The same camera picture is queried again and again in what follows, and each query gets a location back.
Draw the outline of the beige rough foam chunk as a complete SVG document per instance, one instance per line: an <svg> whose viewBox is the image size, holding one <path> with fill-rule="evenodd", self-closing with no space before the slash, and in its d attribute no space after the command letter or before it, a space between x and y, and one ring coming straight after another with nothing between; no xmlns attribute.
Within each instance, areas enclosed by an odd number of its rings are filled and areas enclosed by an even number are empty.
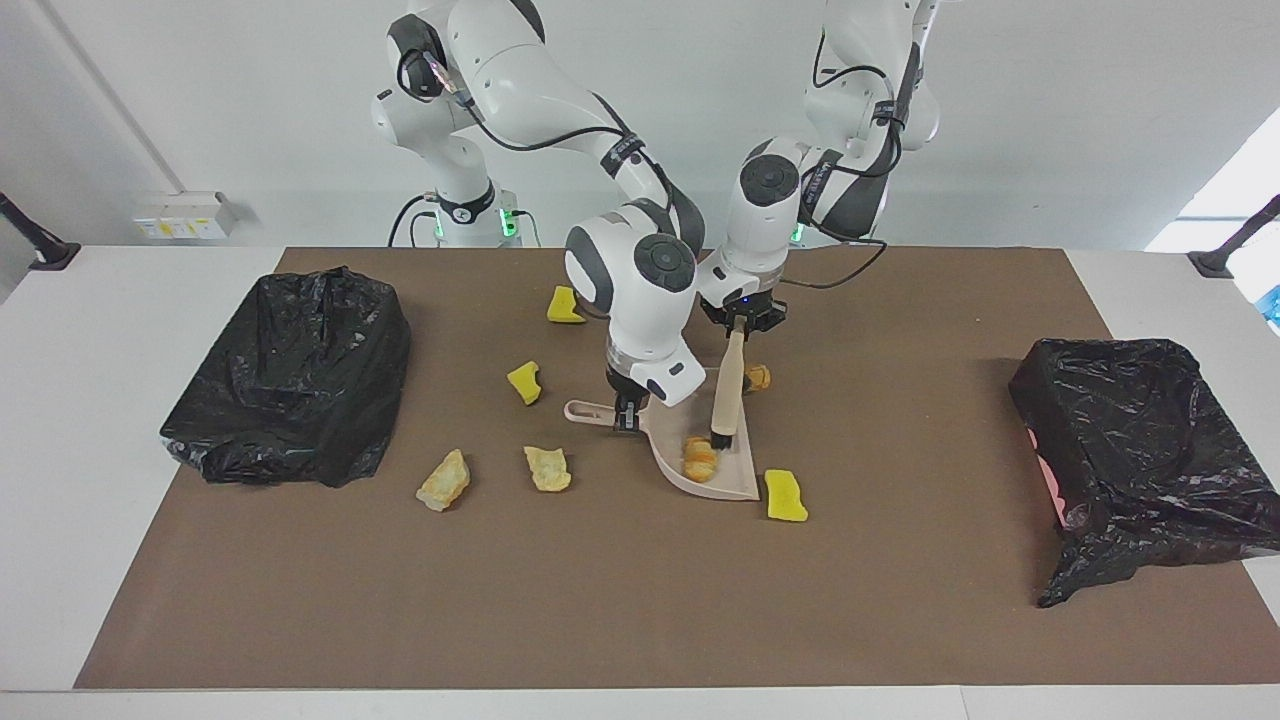
<svg viewBox="0 0 1280 720"><path fill-rule="evenodd" d="M449 451L416 489L415 498L426 509L444 512L467 489L471 473L461 448Z"/></svg>
<svg viewBox="0 0 1280 720"><path fill-rule="evenodd" d="M562 448L525 446L524 454L536 489L545 493L564 491L572 482L567 457Z"/></svg>

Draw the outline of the white wall outlet box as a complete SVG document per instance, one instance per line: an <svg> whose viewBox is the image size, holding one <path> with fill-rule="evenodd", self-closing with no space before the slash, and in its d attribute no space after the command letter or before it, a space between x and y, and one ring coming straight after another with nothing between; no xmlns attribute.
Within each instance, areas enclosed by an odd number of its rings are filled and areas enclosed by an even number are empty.
<svg viewBox="0 0 1280 720"><path fill-rule="evenodd" d="M216 191L151 193L134 208L131 222L146 240L156 241L229 240L238 224L230 202Z"/></svg>

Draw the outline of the yellow sponge block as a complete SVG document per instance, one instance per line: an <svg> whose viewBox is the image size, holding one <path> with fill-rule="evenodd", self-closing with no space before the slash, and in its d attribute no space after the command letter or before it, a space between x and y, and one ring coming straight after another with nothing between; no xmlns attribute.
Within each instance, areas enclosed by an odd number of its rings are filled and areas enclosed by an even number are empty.
<svg viewBox="0 0 1280 720"><path fill-rule="evenodd" d="M806 521L809 511L803 502L796 475L785 469L768 469L764 474L767 516L776 521Z"/></svg>

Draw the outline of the black bag lined bin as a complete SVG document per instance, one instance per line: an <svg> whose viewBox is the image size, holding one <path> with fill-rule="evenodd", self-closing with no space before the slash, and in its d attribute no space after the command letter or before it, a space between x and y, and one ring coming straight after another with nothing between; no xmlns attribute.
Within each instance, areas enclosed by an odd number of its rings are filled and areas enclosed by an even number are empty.
<svg viewBox="0 0 1280 720"><path fill-rule="evenodd" d="M396 288L348 266L255 281L160 428L210 483L376 474L412 343Z"/></svg>

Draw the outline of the brown table mat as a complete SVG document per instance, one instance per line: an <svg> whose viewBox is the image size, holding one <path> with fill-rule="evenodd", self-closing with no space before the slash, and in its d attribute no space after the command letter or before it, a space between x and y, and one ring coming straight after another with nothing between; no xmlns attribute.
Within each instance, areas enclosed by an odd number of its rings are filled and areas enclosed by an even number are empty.
<svg viewBox="0 0 1280 720"><path fill-rule="evenodd" d="M378 474L215 486L182 468L79 688L598 688L1280 683L1280 626L1238 562L1146 568L1053 609L1056 521L1007 382L1037 340L1107 333L1060 251L892 249L781 290L749 355L758 470L809 511L672 487L607 404L603 327L544 316L554 250L294 249L393 284L412 325ZM525 406L506 374L540 366ZM562 448L536 489L525 446ZM416 489L453 448L444 512Z"/></svg>

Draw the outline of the pink bin with black bag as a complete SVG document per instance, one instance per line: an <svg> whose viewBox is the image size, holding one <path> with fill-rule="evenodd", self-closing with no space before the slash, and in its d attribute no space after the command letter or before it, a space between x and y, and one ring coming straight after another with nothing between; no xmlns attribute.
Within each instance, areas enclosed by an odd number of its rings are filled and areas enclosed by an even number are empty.
<svg viewBox="0 0 1280 720"><path fill-rule="evenodd" d="M1184 346L1043 338L1007 389L1061 539L1039 607L1147 566L1280 555L1280 491Z"/></svg>

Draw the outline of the beige plastic dustpan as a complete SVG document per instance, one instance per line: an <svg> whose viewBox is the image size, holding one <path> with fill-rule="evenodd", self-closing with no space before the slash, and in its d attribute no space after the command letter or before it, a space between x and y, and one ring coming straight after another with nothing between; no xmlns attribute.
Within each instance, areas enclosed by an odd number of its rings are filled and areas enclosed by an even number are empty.
<svg viewBox="0 0 1280 720"><path fill-rule="evenodd" d="M704 383L673 407L650 398L637 413L639 430L646 437L662 475L677 488L704 498L756 502L760 493L745 407L739 410L732 445L719 452L716 473L703 482L691 480L684 474L685 441L710 432L718 372L717 366L708 366Z"/></svg>

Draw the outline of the beige hand brush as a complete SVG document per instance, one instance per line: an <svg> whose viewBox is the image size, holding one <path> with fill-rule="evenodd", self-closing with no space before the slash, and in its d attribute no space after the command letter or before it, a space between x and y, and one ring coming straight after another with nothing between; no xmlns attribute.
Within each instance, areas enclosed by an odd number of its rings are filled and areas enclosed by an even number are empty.
<svg viewBox="0 0 1280 720"><path fill-rule="evenodd" d="M737 316L731 325L724 355L717 373L716 396L710 415L710 446L717 451L732 446L739 428L745 377L744 345L746 318Z"/></svg>

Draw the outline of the black stand foot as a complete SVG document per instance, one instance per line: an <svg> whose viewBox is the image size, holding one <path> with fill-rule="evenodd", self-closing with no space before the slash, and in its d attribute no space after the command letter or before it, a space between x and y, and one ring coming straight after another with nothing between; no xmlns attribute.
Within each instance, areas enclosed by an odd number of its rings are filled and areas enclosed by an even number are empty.
<svg viewBox="0 0 1280 720"><path fill-rule="evenodd" d="M33 272L64 270L82 250L81 243L67 242L32 220L4 192L0 192L0 215L33 246L36 259L29 264Z"/></svg>
<svg viewBox="0 0 1280 720"><path fill-rule="evenodd" d="M1272 196L1258 211L1245 218L1235 232L1216 249L1210 251L1189 251L1188 261L1204 278L1233 279L1228 263L1231 255L1243 249L1261 229L1280 217L1280 193Z"/></svg>

